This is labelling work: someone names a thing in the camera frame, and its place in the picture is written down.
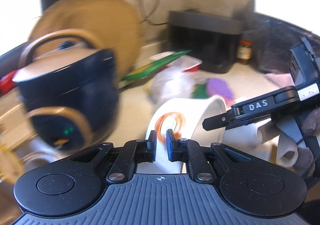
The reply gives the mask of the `gloved right hand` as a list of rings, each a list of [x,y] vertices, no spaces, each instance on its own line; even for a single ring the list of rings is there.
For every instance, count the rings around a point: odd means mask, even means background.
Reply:
[[[302,138],[298,140],[298,159],[293,165],[303,178],[319,178],[319,108],[295,116]]]

